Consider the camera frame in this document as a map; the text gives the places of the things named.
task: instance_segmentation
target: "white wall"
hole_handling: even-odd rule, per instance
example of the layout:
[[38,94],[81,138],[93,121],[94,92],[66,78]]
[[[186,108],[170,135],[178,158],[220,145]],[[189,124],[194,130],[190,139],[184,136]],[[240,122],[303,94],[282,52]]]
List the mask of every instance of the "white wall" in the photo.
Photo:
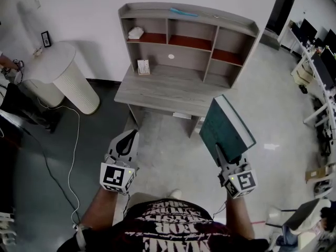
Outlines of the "white wall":
[[39,0],[36,15],[54,41],[71,40],[87,64],[87,78],[121,81],[130,62],[118,9],[130,2],[172,2],[217,8],[254,20],[264,29],[275,0]]
[[[306,19],[318,31],[317,36],[324,40],[329,29],[336,32],[336,4],[332,0],[295,0],[289,14],[285,27],[289,20],[294,22]],[[282,39],[285,28],[282,30],[279,39]],[[292,41],[290,35],[281,42],[282,45],[290,47]]]

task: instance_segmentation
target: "picture frame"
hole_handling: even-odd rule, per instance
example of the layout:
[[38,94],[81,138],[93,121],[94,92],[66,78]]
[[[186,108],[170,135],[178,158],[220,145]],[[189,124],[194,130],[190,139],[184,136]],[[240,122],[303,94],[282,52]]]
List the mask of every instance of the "picture frame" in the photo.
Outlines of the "picture frame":
[[45,48],[51,47],[51,40],[50,40],[50,36],[49,36],[49,32],[45,31],[43,33],[41,33],[42,36],[42,41],[43,41],[43,45]]

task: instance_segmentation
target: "wooden desk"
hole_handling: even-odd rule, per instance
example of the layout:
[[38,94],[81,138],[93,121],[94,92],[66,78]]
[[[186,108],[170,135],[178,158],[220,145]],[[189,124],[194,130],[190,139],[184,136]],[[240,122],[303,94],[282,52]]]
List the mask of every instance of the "wooden desk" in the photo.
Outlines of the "wooden desk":
[[225,90],[203,83],[196,70],[157,65],[151,67],[150,75],[139,76],[130,66],[114,100],[129,106],[138,127],[143,111],[189,114],[191,135],[200,118],[206,116],[212,99]]

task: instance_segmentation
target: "book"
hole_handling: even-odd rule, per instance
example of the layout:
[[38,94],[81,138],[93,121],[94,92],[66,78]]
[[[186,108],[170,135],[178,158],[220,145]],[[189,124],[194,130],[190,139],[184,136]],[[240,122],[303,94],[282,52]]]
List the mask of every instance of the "book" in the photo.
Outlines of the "book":
[[199,132],[211,156],[216,160],[219,144],[229,161],[256,144],[251,132],[224,95],[213,99]]

